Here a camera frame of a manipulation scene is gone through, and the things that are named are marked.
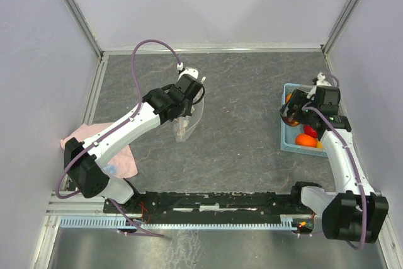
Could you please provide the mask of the clear polka dot zip bag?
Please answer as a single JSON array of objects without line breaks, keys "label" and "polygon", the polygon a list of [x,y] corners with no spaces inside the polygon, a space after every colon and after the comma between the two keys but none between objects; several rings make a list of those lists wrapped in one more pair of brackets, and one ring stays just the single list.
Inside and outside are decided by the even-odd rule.
[{"label": "clear polka dot zip bag", "polygon": [[202,119],[205,106],[205,87],[198,92],[190,108],[190,116],[179,117],[173,122],[173,132],[177,142],[185,142],[196,129]]}]

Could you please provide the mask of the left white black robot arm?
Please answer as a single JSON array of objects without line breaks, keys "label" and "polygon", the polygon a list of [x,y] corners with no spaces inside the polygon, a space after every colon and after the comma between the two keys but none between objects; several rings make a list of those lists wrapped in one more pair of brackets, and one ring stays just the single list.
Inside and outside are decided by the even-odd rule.
[{"label": "left white black robot arm", "polygon": [[140,108],[133,108],[101,132],[84,140],[69,139],[64,165],[79,193],[84,198],[110,198],[125,212],[136,210],[137,190],[124,178],[105,171],[105,166],[124,147],[166,122],[173,123],[178,142],[186,141],[202,117],[204,94],[198,70],[187,68],[176,83],[150,90]]}]

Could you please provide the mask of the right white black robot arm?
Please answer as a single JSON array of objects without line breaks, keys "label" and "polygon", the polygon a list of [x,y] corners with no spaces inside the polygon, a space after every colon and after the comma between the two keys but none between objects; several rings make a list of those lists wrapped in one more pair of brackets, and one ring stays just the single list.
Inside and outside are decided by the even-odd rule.
[{"label": "right white black robot arm", "polygon": [[389,211],[387,199],[377,195],[369,184],[355,152],[351,125],[340,115],[341,92],[333,86],[296,85],[284,90],[280,117],[283,125],[298,122],[317,132],[331,165],[336,186],[330,196],[318,185],[299,183],[289,197],[297,213],[311,209],[322,219],[328,239],[374,243]]}]

